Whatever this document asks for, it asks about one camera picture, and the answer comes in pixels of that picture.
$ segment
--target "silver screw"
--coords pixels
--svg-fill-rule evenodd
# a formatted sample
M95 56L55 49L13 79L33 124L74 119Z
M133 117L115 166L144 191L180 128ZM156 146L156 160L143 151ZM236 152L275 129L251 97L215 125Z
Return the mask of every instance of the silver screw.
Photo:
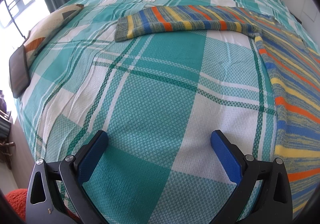
M277 158L277 159L276 159L276 163L277 163L277 164L283 164L283 161L282 161L280 158Z
M41 165L42 163L43 163L43 159L39 159L39 160L36 161L37 165Z
M245 158L250 162L254 160L254 157L252 155L246 155Z
M71 162L71 161L73 160L73 155L67 155L66 158L65 158L65 160L66 160L67 162Z

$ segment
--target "bed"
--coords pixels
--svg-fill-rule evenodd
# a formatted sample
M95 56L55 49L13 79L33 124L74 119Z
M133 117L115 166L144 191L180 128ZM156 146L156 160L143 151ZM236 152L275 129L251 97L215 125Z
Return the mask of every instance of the bed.
M106 220L209 223L236 186L212 151L211 132L220 129L258 160L275 157L277 111L255 41L233 31L195 30L115 42L117 20L153 6L243 7L271 15L313 50L318 47L281 0L68 4L85 7L36 58L31 84L16 100L33 157L62 160L102 129L109 146L84 188ZM294 215L319 181L319 133L312 140L288 140L306 153L313 150L311 159L282 157L289 173L314 170L291 182ZM257 182L242 217L259 187Z

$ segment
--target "red fluffy object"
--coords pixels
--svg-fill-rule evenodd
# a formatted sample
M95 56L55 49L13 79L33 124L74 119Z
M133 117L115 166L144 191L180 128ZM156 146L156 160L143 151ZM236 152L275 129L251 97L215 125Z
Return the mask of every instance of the red fluffy object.
M26 201L27 201L28 189L17 189L9 192L5 197L11 207L19 215L19 217L25 221L26 220ZM67 212L71 218L80 222L80 219L74 215L70 210L67 209Z

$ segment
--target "black smartphone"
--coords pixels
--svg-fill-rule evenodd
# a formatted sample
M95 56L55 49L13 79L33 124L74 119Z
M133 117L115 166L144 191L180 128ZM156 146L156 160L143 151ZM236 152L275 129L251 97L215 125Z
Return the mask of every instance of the black smartphone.
M26 51L22 44L9 59L11 90L14 98L20 97L30 85Z

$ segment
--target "wooden floor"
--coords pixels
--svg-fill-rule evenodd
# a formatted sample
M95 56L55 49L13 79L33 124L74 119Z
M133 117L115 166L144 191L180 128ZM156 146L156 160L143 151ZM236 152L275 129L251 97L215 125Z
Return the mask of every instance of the wooden floor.
M9 141L16 144L10 150L13 177L18 188L28 188L35 161L18 119L11 127Z

